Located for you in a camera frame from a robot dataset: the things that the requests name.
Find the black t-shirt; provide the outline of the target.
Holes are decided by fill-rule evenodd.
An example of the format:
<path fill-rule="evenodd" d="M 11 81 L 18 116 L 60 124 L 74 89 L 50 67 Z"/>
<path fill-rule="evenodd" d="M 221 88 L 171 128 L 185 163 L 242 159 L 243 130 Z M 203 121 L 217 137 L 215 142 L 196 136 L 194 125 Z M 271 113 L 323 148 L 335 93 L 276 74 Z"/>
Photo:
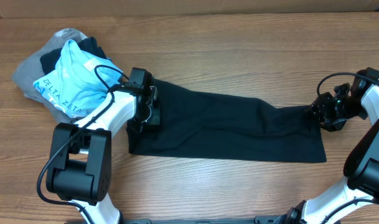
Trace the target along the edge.
<path fill-rule="evenodd" d="M 319 120 L 306 106 L 275 108 L 258 98 L 191 91 L 156 80 L 158 130 L 126 128 L 129 153 L 142 156 L 321 163 Z"/>

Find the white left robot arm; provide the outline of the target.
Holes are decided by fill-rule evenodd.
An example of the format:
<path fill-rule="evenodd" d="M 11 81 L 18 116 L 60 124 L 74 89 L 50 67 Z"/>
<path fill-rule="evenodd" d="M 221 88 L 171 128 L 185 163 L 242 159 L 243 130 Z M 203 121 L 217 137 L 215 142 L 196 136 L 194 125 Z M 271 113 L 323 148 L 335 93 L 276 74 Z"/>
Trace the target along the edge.
<path fill-rule="evenodd" d="M 123 223 L 109 196 L 111 140 L 127 122 L 138 131 L 159 125 L 160 106 L 154 82 L 125 82 L 109 88 L 106 99 L 75 124 L 60 123 L 53 133 L 50 157 L 37 179 L 39 197 L 75 207 L 85 223 Z"/>

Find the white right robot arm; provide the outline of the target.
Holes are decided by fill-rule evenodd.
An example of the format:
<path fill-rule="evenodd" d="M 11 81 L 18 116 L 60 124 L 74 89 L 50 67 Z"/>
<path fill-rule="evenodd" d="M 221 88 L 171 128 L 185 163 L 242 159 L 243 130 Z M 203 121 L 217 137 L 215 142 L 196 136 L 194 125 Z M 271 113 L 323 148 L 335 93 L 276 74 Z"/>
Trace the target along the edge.
<path fill-rule="evenodd" d="M 371 128 L 345 161 L 343 177 L 324 193 L 305 200 L 274 220 L 283 223 L 340 223 L 366 205 L 379 205 L 379 70 L 366 68 L 329 92 L 318 93 L 310 113 L 326 131 L 339 131 L 353 117 L 369 119 Z"/>

